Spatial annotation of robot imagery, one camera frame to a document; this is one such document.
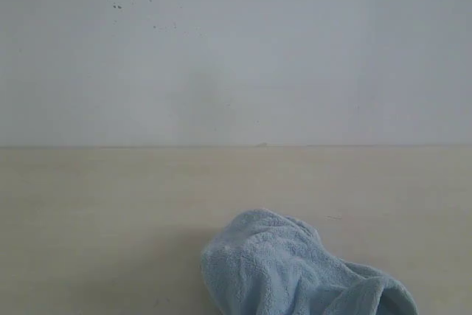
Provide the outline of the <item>light blue terry towel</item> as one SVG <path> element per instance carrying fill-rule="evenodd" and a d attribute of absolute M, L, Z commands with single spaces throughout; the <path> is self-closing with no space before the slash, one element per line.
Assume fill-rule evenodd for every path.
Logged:
<path fill-rule="evenodd" d="M 329 253 L 318 232 L 270 210 L 239 214 L 202 250 L 201 271 L 223 314 L 417 314 L 390 275 Z"/>

